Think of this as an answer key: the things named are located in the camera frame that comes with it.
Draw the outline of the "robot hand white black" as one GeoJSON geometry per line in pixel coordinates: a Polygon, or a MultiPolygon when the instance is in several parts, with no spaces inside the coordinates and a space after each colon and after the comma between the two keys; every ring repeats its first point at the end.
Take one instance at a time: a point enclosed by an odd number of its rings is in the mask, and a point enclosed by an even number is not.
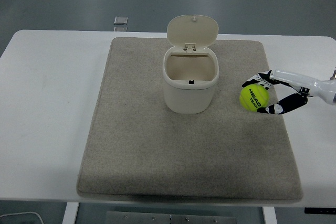
{"type": "Polygon", "coordinates": [[[266,114],[285,114],[298,109],[308,102],[308,97],[320,97],[324,102],[335,105],[335,76],[321,81],[301,74],[283,70],[260,72],[242,84],[251,96],[254,111],[266,114]],[[260,99],[251,93],[251,86],[263,87],[266,91],[274,85],[282,84],[293,88],[296,92],[281,99],[275,104],[262,105],[260,99]]]}

